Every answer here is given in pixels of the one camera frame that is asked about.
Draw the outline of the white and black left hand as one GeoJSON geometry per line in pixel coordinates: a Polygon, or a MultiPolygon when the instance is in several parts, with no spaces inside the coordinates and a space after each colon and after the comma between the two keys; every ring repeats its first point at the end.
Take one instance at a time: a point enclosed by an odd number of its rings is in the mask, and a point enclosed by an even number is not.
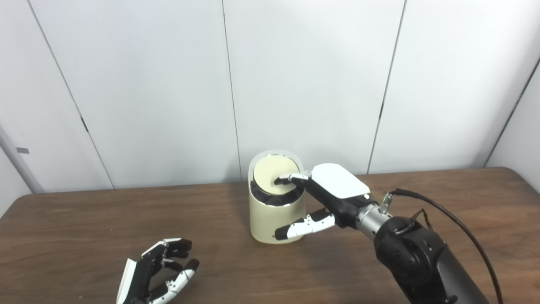
{"type": "Polygon", "coordinates": [[[200,261],[191,258],[184,266],[174,258],[187,258],[192,241],[181,237],[158,241],[145,250],[138,261],[127,259],[123,276],[116,295],[117,304],[168,304],[176,298],[193,279],[200,261]],[[150,289],[152,277],[164,268],[174,271],[174,275],[150,289]]]}

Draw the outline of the white and black right hand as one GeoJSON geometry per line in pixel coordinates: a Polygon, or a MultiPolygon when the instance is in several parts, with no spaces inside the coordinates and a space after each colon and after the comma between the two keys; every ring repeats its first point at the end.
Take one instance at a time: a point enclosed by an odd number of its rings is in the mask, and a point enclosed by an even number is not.
{"type": "Polygon", "coordinates": [[[303,219],[277,228],[274,237],[279,241],[317,233],[335,225],[357,229],[360,210],[377,204],[370,188],[339,164],[318,164],[311,171],[284,174],[274,184],[293,184],[324,206],[303,219]]]}

